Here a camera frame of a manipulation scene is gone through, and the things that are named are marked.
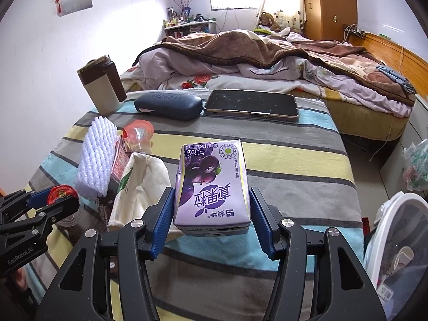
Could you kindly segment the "person's left hand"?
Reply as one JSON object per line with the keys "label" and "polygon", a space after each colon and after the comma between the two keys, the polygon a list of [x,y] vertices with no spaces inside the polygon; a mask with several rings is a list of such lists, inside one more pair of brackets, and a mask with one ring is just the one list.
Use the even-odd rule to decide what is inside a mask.
{"label": "person's left hand", "polygon": [[21,267],[11,272],[6,278],[6,286],[12,293],[26,293],[28,282],[25,268]]}

